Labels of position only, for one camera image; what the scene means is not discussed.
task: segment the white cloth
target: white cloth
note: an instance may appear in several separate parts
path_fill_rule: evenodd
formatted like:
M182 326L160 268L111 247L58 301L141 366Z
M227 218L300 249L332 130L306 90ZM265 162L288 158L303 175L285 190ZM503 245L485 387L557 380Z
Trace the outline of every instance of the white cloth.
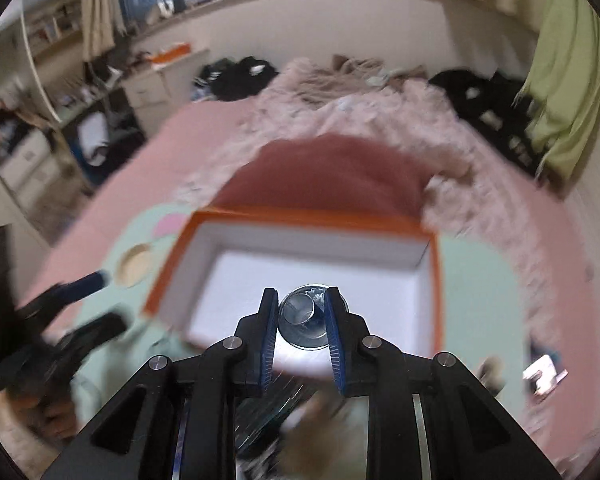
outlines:
M91 114L78 125L78 140L85 160L92 166L101 166L106 155L96 150L109 145L107 118L102 112Z

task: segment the pile of clothes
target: pile of clothes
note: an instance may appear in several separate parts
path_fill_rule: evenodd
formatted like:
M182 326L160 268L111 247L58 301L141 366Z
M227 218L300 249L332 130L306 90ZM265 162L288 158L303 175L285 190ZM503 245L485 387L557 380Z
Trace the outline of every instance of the pile of clothes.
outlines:
M264 90L278 71L266 60L253 56L238 63L224 58L206 65L194 81L194 101L215 98L219 101L238 101Z
M526 134L538 105L531 97L520 95L522 80L500 72L486 79L457 69L440 72L429 83L444 89L458 116L509 162L533 178L541 176L546 152L536 152Z

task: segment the lime green curtain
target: lime green curtain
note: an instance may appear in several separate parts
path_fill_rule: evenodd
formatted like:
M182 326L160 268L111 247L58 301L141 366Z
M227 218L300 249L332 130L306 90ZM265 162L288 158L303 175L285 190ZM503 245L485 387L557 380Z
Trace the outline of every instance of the lime green curtain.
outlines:
M542 107L527 133L566 182L600 111L600 18L587 0L547 0L523 92Z

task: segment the bedding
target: bedding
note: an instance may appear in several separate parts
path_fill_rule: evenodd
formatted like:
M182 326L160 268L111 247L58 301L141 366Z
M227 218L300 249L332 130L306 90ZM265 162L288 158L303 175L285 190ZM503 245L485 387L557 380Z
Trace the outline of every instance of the bedding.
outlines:
M431 179L423 222L490 242L517 270L530 332L560 348L570 375L575 372L574 380L565 381L544 405L530 406L526 425L552 459L563 457L590 430L593 404L581 406L577 399L595 380L590 366L594 321L583 308L592 301L591 291L580 277L585 261L564 206L506 168L458 120L439 89L409 80L402 93L384 89L353 94L314 109L298 97L296 88L302 74L315 70L308 60L295 60L255 99L195 103L175 114L100 189L54 248L24 300L97 269L125 225L150 206L170 197L195 207L211 202L235 171L272 140L337 133L374 139L401 153L427 153L442 166L460 161L461 168L472 168L468 181L440 174ZM555 316L558 308L560 316ZM56 334L70 325L75 311L69 308L55 323ZM569 345L561 345L561 338ZM570 416L554 417L556 410Z
M235 172L212 205L316 209L420 220L435 170L371 139L274 140Z

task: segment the red pillow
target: red pillow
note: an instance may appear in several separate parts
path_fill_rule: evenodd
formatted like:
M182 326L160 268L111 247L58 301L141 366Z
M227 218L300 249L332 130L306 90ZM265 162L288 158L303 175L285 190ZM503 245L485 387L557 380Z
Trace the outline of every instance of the red pillow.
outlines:
M434 171L380 142L325 134L274 140L236 171L211 205L336 210L420 219Z

